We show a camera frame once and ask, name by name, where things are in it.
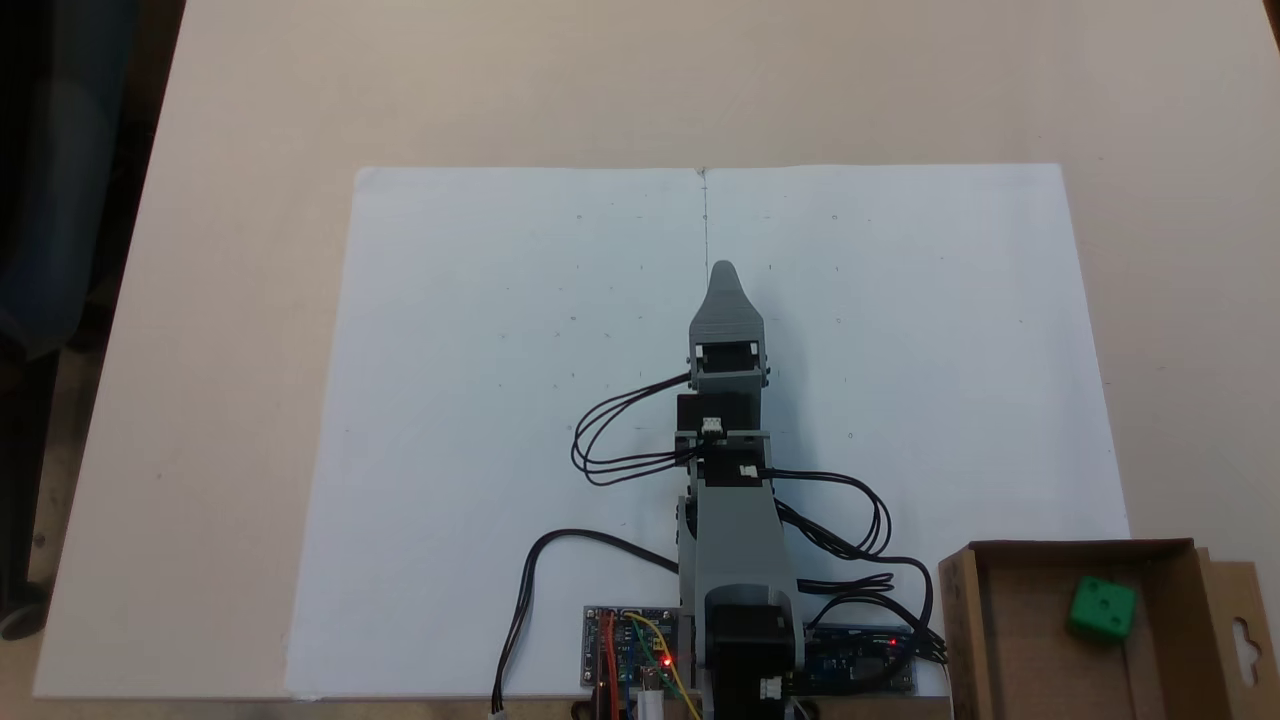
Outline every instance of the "tabletop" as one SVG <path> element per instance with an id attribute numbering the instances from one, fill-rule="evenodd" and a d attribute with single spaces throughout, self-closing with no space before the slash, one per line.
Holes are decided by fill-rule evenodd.
<path id="1" fill-rule="evenodd" d="M 1060 163 L 1135 536 L 1280 618 L 1258 0 L 188 3 L 36 693 L 283 697 L 367 165 Z"/>

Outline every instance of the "green die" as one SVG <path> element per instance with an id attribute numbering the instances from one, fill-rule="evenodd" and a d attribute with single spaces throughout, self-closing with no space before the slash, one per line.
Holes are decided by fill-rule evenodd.
<path id="1" fill-rule="evenodd" d="M 1133 591 L 1088 575 L 1080 578 L 1066 626 L 1071 633 L 1103 643 L 1119 643 L 1133 629 Z"/>

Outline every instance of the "white paper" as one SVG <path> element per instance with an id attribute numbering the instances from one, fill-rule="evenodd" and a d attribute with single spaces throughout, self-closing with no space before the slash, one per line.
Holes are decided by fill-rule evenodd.
<path id="1" fill-rule="evenodd" d="M 525 553 L 547 530 L 675 557 L 680 473 L 591 488 L 568 462 L 570 428 L 685 370 L 718 259 L 765 318 L 776 465 L 870 483 L 893 514 L 893 553 L 933 568 L 972 539 L 1128 537 L 1056 165 L 364 170 L 292 693 L 486 696 Z M 669 450 L 673 395 L 628 411 L 604 451 Z M 849 488 L 778 492 L 865 532 Z M 788 542 L 803 577 L 879 570 Z M 918 610 L 920 580 L 892 570 Z M 553 543 L 507 696 L 582 692 L 584 605 L 677 600 L 663 570 Z M 919 679 L 946 691 L 928 664 Z"/>

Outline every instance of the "black cable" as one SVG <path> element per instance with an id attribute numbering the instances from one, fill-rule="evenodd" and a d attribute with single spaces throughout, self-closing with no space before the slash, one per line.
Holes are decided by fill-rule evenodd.
<path id="1" fill-rule="evenodd" d="M 600 533 L 596 530 L 582 530 L 577 528 L 566 528 L 562 530 L 552 530 L 545 536 L 538 538 L 534 546 L 529 548 L 529 555 L 525 556 L 525 569 L 520 577 L 520 591 L 516 593 L 516 612 L 511 618 L 511 629 L 507 630 L 507 641 L 502 644 L 502 653 L 498 656 L 498 670 L 493 679 L 493 694 L 490 696 L 490 712 L 500 712 L 503 708 L 502 703 L 502 676 L 507 673 L 507 662 L 511 661 L 511 655 L 516 650 L 516 641 L 520 639 L 520 630 L 525 625 L 525 619 L 529 616 L 529 609 L 532 606 L 534 598 L 534 569 L 538 566 L 538 556 L 541 555 L 543 548 L 552 543 L 552 541 L 564 538 L 564 537 L 580 537 L 588 538 L 604 544 L 616 547 L 625 552 L 628 552 L 640 560 L 646 562 L 653 562 L 654 565 L 668 570 L 671 573 L 678 573 L 680 566 L 673 560 L 667 560 L 666 557 L 658 555 L 657 552 L 645 550 L 637 544 L 630 543 L 622 538 L 613 537 L 607 533 Z"/>
<path id="2" fill-rule="evenodd" d="M 849 689 L 849 694 L 878 689 L 881 683 L 899 673 L 913 656 L 922 651 L 927 655 L 934 655 L 932 651 L 936 648 L 933 647 L 934 642 L 931 634 L 936 635 L 936 633 L 929 630 L 929 619 L 933 615 L 933 578 L 929 575 L 929 569 L 914 557 L 883 555 L 884 550 L 888 547 L 888 538 L 892 536 L 892 519 L 890 518 L 888 506 L 884 505 L 879 496 L 877 496 L 876 492 L 861 480 L 837 473 L 801 473 L 795 470 L 765 469 L 762 475 L 768 478 L 835 482 L 858 488 L 872 501 L 873 507 L 872 528 L 868 530 L 867 537 L 863 538 L 863 542 L 858 544 L 846 541 L 818 523 L 805 518 L 786 502 L 774 500 L 774 505 L 778 510 L 778 519 L 795 527 L 806 539 L 809 539 L 809 542 L 841 560 L 863 560 L 881 565 L 910 565 L 919 570 L 920 575 L 924 578 L 924 603 L 919 618 L 911 615 L 911 612 L 901 605 L 882 594 L 883 591 L 879 588 L 849 588 L 847 591 L 837 591 L 842 594 L 828 602 L 827 607 L 824 607 L 818 615 L 820 619 L 828 610 L 831 610 L 831 607 L 835 607 L 836 605 L 865 602 L 869 605 L 878 605 L 879 607 L 896 612 L 908 623 L 908 625 L 911 626 L 911 633 L 905 639 L 902 652 L 892 662 L 888 662 L 878 675 L 855 680 L 854 687 Z M 879 537 L 881 528 L 884 529 L 883 538 Z M 805 585 L 800 587 L 801 592 L 818 594 L 826 594 L 831 592 L 831 588 L 838 585 L 838 583 L 823 583 L 819 580 L 801 580 L 801 583 L 805 583 Z"/>
<path id="3" fill-rule="evenodd" d="M 701 451 L 700 446 L 667 452 L 626 455 L 604 460 L 591 456 L 591 451 L 594 450 L 596 441 L 600 439 L 605 428 L 608 428 L 609 424 L 622 415 L 622 413 L 625 413 L 628 407 L 646 397 L 653 397 L 664 389 L 673 388 L 686 382 L 689 382 L 689 373 L 617 395 L 598 402 L 594 407 L 588 410 L 586 414 L 582 415 L 582 419 L 577 421 L 577 427 L 573 430 L 573 445 L 570 446 L 570 460 L 573 462 L 573 468 L 582 473 L 586 480 L 593 486 L 608 487 L 687 464 L 690 459 Z M 589 432 L 590 439 L 586 442 L 586 448 L 584 450 L 582 438 L 586 437 Z M 616 477 L 618 473 L 626 473 L 628 470 L 636 471 Z M 595 479 L 596 475 L 612 477 L 607 480 L 598 480 Z"/>
<path id="4" fill-rule="evenodd" d="M 796 587 L 805 594 L 842 594 L 856 591 L 892 592 L 893 573 L 878 573 L 858 580 L 796 580 Z"/>
<path id="5" fill-rule="evenodd" d="M 854 487 L 859 489 L 868 500 L 872 501 L 872 523 L 870 528 L 867 530 L 867 536 L 855 547 L 858 550 L 867 552 L 869 555 L 881 555 L 888 547 L 890 539 L 893 537 L 893 519 L 888 512 L 888 506 L 881 500 L 876 491 L 870 488 L 867 483 L 859 480 L 858 478 L 851 478 L 849 475 L 841 475 L 840 473 L 815 473 L 815 471 L 797 471 L 797 470 L 781 470 L 777 468 L 768 468 L 764 470 L 763 477 L 767 478 L 780 478 L 780 479 L 795 479 L 795 480 L 818 480 L 823 483 L 838 483 Z M 884 537 L 881 538 L 881 530 L 884 530 Z"/>

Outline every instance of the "red wire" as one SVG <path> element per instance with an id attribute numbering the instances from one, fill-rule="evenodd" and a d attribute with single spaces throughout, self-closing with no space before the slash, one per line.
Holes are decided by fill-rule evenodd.
<path id="1" fill-rule="evenodd" d="M 617 720 L 618 716 L 618 653 L 613 644 L 613 611 L 605 614 L 608 616 L 608 630 L 604 635 L 604 659 L 608 665 L 608 679 L 605 680 L 605 697 L 609 702 L 605 705 L 609 711 L 608 717 L 596 717 L 596 720 Z"/>

